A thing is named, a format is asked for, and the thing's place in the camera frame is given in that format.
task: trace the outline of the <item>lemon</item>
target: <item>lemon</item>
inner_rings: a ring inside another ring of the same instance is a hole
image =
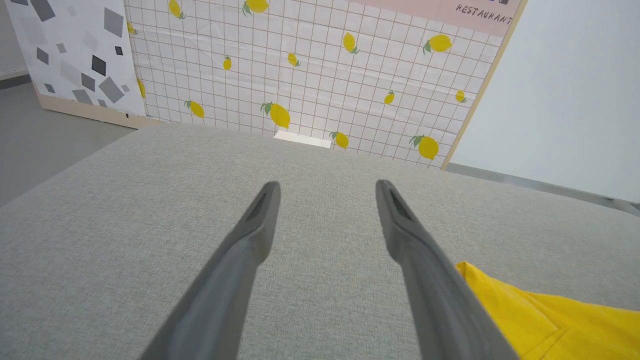
[[[438,143],[428,136],[414,136],[409,140],[409,143],[411,142],[413,142],[413,147],[420,144],[418,146],[418,152],[423,158],[433,160],[438,154]]]
[[[389,105],[390,103],[394,102],[395,98],[396,95],[394,94],[394,91],[389,90],[389,94],[385,97],[385,104]]]
[[[347,33],[347,35],[344,35],[344,38],[342,39],[342,45],[344,45],[344,48],[351,54],[357,54],[360,52],[360,50],[358,50],[358,47],[356,46],[356,39],[353,38],[353,35],[351,33]]]
[[[448,48],[452,46],[453,44],[451,44],[451,39],[445,34],[440,34],[427,41],[426,44],[424,44],[424,46],[422,47],[422,52],[426,54],[427,51],[431,52],[431,50],[433,49],[434,51],[438,51],[439,53],[441,53],[448,50]]]
[[[142,98],[147,98],[147,91],[145,90],[145,85],[142,83],[142,80],[138,79],[138,86],[140,86],[140,93],[142,94]]]
[[[456,100],[458,100],[458,102],[467,102],[465,93],[463,93],[462,90],[458,90],[458,92],[456,92]]]
[[[180,4],[176,0],[169,1],[169,11],[178,19],[184,19],[186,15],[180,10]]]
[[[334,131],[329,136],[335,139],[335,144],[339,147],[346,149],[349,146],[349,138],[345,134]]]
[[[262,110],[264,110],[265,115],[271,113],[271,120],[273,120],[277,126],[284,127],[285,129],[289,128],[291,117],[285,108],[273,102],[265,102],[260,107],[260,111]]]
[[[246,16],[246,14],[255,12],[255,13],[263,13],[269,8],[269,4],[267,4],[267,0],[246,0],[242,7],[242,14]]]
[[[191,112],[197,117],[204,118],[204,110],[202,106],[195,101],[185,101],[184,104],[187,106],[187,109],[191,109]]]
[[[225,61],[223,61],[222,67],[225,68],[225,70],[231,69],[231,58],[228,55],[225,55]]]
[[[289,53],[289,57],[287,59],[289,59],[289,63],[293,65],[293,67],[300,66],[300,61],[298,61],[295,54]]]
[[[133,25],[127,21],[127,30],[129,31],[130,34],[132,35],[137,35],[138,34],[138,30],[133,28]]]

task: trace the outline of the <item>lemon print backdrop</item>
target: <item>lemon print backdrop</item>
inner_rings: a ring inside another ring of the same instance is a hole
[[[502,42],[344,0],[125,0],[125,8],[150,117],[290,131],[430,167],[449,153]]]

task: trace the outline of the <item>gray fabric surface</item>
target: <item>gray fabric surface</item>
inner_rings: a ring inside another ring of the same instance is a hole
[[[282,185],[241,359],[415,359],[374,198],[391,180],[454,262],[640,309],[640,218],[209,127],[127,135],[0,209],[0,358],[134,359],[260,187]]]

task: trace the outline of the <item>white panel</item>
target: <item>white panel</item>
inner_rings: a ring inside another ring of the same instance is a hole
[[[639,10],[529,1],[451,162],[640,202]]]

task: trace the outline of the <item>yellow cloth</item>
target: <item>yellow cloth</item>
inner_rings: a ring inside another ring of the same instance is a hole
[[[456,265],[523,360],[640,359],[640,311],[528,293]]]

